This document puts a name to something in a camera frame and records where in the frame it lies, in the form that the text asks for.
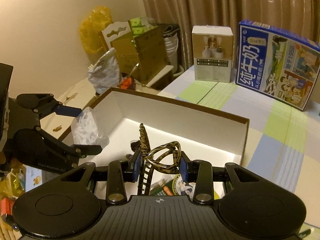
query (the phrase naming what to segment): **clear plastic bag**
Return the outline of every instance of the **clear plastic bag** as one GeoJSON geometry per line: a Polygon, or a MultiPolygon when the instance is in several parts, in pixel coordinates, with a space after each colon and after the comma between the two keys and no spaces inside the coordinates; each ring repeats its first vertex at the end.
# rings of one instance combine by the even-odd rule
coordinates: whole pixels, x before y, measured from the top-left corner
{"type": "Polygon", "coordinates": [[[88,80],[99,95],[110,87],[116,87],[122,81],[115,53],[116,50],[111,48],[88,70],[88,80]]]}
{"type": "Polygon", "coordinates": [[[85,108],[71,123],[74,144],[100,145],[102,148],[109,144],[109,137],[104,135],[98,126],[91,107],[85,108]]]}

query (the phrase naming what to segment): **curtain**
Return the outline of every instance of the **curtain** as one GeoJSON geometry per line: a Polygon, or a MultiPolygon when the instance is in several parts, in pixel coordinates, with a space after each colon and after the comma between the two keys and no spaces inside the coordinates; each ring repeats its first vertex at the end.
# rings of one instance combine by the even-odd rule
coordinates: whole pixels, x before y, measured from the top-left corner
{"type": "Polygon", "coordinates": [[[180,26],[181,61],[193,65],[193,25],[230,26],[236,55],[238,23],[249,19],[319,41],[320,0],[143,0],[148,17],[180,26]]]}

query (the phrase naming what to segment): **screw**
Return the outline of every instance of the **screw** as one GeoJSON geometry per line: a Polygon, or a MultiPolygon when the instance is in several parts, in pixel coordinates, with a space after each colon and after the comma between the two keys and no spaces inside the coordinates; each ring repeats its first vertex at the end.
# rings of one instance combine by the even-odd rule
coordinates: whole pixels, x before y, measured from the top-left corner
{"type": "Polygon", "coordinates": [[[110,199],[111,201],[114,201],[114,202],[123,200],[123,198],[124,198],[124,196],[119,193],[113,193],[108,196],[108,199],[110,199]]]}
{"type": "Polygon", "coordinates": [[[201,202],[206,202],[206,201],[209,201],[212,199],[212,197],[209,195],[209,194],[206,194],[206,193],[201,193],[201,194],[198,194],[196,196],[196,199],[201,201],[201,202]]]}

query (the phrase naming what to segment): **checkered tablecloth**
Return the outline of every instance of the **checkered tablecloth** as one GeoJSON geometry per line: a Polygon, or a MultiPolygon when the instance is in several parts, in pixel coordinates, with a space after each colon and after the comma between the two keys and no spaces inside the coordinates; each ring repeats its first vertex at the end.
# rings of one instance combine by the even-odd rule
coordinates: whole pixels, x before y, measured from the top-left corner
{"type": "Polygon", "coordinates": [[[234,83],[195,81],[194,67],[159,95],[249,118],[243,166],[299,196],[306,223],[320,228],[319,104],[301,112],[234,83]]]}

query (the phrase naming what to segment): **white box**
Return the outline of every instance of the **white box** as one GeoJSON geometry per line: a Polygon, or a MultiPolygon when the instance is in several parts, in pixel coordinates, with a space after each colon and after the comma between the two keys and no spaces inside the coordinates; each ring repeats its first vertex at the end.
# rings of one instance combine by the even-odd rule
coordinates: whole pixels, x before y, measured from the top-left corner
{"type": "Polygon", "coordinates": [[[193,26],[195,79],[230,82],[233,34],[230,27],[193,26]]]}
{"type": "MultiPolygon", "coordinates": [[[[92,161],[97,166],[106,166],[113,160],[124,159],[126,154],[133,154],[130,142],[139,140],[140,123],[146,127],[151,149],[178,141],[190,160],[202,159],[218,167],[224,167],[227,162],[241,163],[249,128],[249,120],[244,117],[117,88],[109,89],[91,107],[110,143],[99,155],[82,159],[81,163],[92,161]]],[[[59,139],[67,145],[73,144],[71,128],[59,139]]],[[[163,163],[172,164],[172,156],[165,157],[163,163]]],[[[155,171],[152,183],[162,177],[162,173],[155,171]]],[[[128,198],[137,194],[137,183],[125,186],[128,198]]],[[[214,187],[222,195],[222,183],[217,182],[214,187]]],[[[105,186],[98,185],[96,195],[105,198],[105,186]]]]}

